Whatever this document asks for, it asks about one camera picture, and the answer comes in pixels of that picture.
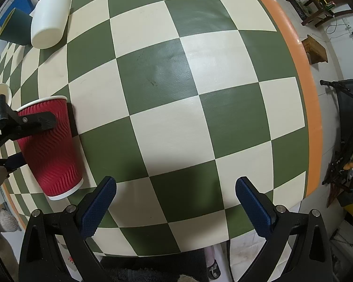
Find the wooden stool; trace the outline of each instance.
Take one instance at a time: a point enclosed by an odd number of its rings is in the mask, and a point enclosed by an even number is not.
[[[306,53],[310,55],[312,65],[318,62],[328,62],[326,49],[313,37],[307,35],[307,38],[302,40],[302,44]]]

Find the ribbed paper cup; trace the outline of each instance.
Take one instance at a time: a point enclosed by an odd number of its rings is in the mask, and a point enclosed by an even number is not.
[[[47,111],[55,115],[55,128],[17,142],[35,179],[51,200],[65,198],[77,191],[83,180],[72,142],[67,98],[42,98],[17,111],[20,116]]]

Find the white paper cup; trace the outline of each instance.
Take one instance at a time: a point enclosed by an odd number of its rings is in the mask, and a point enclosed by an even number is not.
[[[39,0],[34,9],[30,36],[32,46],[47,49],[63,37],[72,0]]]
[[[10,107],[12,103],[12,92],[7,84],[0,84],[0,94],[5,95],[5,102]]]

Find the round table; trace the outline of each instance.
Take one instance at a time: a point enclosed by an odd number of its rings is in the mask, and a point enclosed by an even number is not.
[[[59,201],[28,166],[15,171],[5,186],[25,224],[36,208],[77,204],[106,175],[117,181],[87,241],[98,254],[177,253],[250,231],[234,191],[240,176],[274,204],[291,207],[306,193],[301,82],[261,0],[72,0],[61,42],[9,43],[0,82],[12,109],[68,98],[84,170],[83,186]],[[17,151],[8,141],[0,157]]]

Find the stroller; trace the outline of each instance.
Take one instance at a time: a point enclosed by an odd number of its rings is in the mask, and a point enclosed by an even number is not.
[[[330,162],[322,184],[334,184],[338,189],[343,189],[345,195],[351,195],[353,182],[352,178],[348,177],[348,171],[344,170],[344,165],[350,161],[353,154],[353,79],[340,82],[321,80],[320,84],[336,90],[341,126],[340,149]]]

